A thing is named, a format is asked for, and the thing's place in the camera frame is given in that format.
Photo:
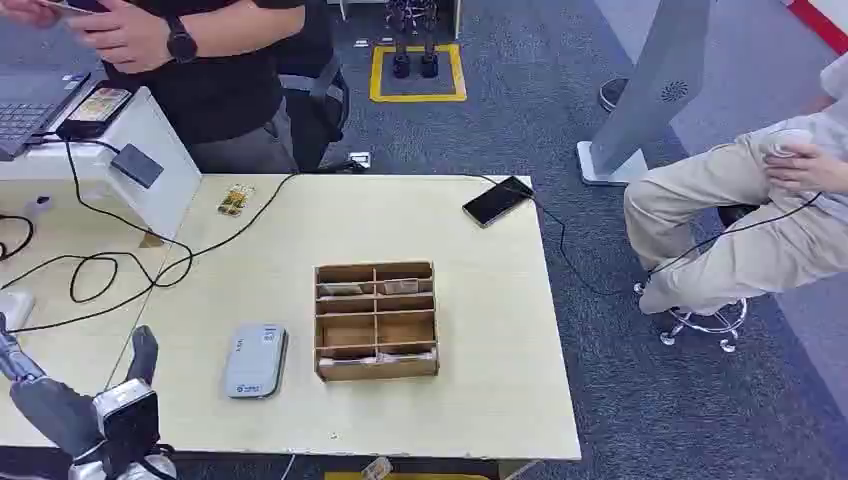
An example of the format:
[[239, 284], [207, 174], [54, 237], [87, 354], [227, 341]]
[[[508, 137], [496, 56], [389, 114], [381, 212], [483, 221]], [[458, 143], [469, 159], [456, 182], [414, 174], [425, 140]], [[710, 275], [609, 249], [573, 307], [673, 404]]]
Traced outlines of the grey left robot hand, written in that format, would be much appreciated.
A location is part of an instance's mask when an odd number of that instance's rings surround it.
[[126, 379], [95, 396], [81, 395], [49, 377], [21, 348], [1, 318], [1, 372], [19, 412], [47, 439], [74, 458], [100, 445], [131, 460], [159, 441], [158, 399], [152, 380], [158, 342], [143, 325], [131, 336], [134, 357]]

